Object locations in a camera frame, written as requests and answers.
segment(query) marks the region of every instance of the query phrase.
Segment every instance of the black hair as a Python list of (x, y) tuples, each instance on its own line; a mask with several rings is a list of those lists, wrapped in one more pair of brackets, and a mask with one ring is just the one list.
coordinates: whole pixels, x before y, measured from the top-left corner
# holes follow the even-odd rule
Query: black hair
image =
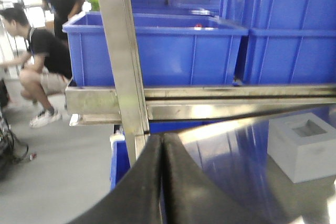
[(16, 22), (19, 22), (22, 26), (26, 26), (29, 24), (27, 16), (21, 4), (14, 4), (14, 8), (0, 10), (0, 15), (3, 16), (4, 19), (8, 22), (15, 20)]

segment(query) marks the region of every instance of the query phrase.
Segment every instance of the white sneaker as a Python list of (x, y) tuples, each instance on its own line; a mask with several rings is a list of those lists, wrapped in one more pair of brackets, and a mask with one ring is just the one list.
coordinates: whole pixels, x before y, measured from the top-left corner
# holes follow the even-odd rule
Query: white sneaker
[(54, 121), (60, 120), (61, 118), (62, 115), (57, 110), (54, 111), (53, 115), (51, 115), (48, 110), (44, 110), (30, 121), (29, 126), (31, 128), (39, 128)]

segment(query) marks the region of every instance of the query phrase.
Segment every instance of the metal shelf frame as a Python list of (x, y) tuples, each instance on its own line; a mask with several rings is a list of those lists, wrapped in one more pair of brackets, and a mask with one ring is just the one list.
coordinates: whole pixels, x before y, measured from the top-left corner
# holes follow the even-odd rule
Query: metal shelf frame
[(68, 87), (70, 125), (122, 124), (131, 165), (149, 121), (237, 119), (336, 103), (336, 86), (144, 88), (130, 0), (99, 0), (115, 88)]

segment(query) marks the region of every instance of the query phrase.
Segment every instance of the man's arm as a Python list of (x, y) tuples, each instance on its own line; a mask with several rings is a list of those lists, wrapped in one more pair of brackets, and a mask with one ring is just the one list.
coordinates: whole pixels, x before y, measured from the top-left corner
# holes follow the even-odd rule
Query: man's arm
[(82, 6), (84, 4), (85, 0), (77, 0), (75, 4), (73, 5), (73, 8), (71, 12), (68, 15), (68, 19), (75, 16), (77, 13), (79, 13), (82, 10)]
[(45, 54), (35, 54), (34, 64), (25, 65), (25, 69), (30, 69), (37, 73), (42, 73), (44, 67)]
[(17, 65), (22, 65), (25, 63), (27, 60), (31, 58), (32, 54), (30, 52), (24, 52), (21, 54), (19, 57), (13, 59), (13, 60), (8, 60), (0, 63), (0, 67), (2, 68), (8, 68), (12, 66), (17, 66)]

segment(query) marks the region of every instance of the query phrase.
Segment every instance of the cable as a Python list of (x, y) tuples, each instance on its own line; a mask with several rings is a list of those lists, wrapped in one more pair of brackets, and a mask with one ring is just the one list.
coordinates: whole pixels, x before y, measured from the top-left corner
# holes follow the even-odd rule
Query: cable
[[(7, 123), (7, 120), (5, 118), (3, 118), (2, 116), (0, 117), (0, 120), (3, 120), (3, 122), (5, 123), (5, 128), (6, 129), (1, 129), (1, 138), (3, 141), (6, 141), (7, 144), (8, 144), (8, 148), (7, 150), (4, 151), (3, 153), (3, 157), (11, 162), (12, 164), (18, 164), (18, 163), (21, 163), (23, 161), (30, 161), (30, 160), (33, 160), (37, 154), (36, 153), (32, 153), (29, 158), (27, 157), (27, 154), (28, 154), (28, 151), (29, 151), (29, 146), (27, 143), (25, 142), (22, 142), (20, 141), (16, 135), (10, 130), (9, 128), (9, 125)], [(20, 146), (25, 146), (26, 147), (26, 150), (24, 152), (23, 155), (21, 156), (17, 156), (15, 153), (14, 153), (14, 150), (15, 150), (15, 145), (18, 144)]]

